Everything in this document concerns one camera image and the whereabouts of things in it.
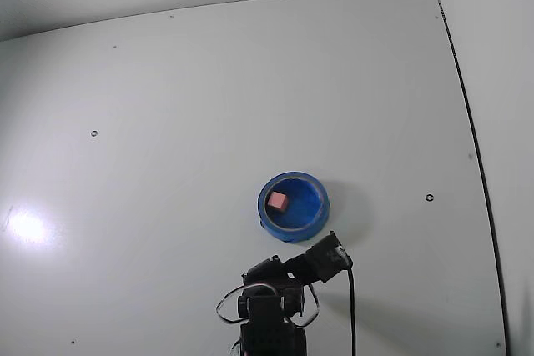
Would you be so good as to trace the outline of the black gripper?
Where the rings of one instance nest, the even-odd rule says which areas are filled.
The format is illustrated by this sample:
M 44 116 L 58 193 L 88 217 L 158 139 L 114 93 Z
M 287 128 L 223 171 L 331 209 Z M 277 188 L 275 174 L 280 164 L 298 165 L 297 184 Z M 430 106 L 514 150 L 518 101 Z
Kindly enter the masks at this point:
M 242 274 L 243 284 L 265 283 L 278 288 L 296 281 L 306 285 L 317 281 L 317 260 L 312 253 L 303 253 L 285 262 L 275 255 L 256 264 Z

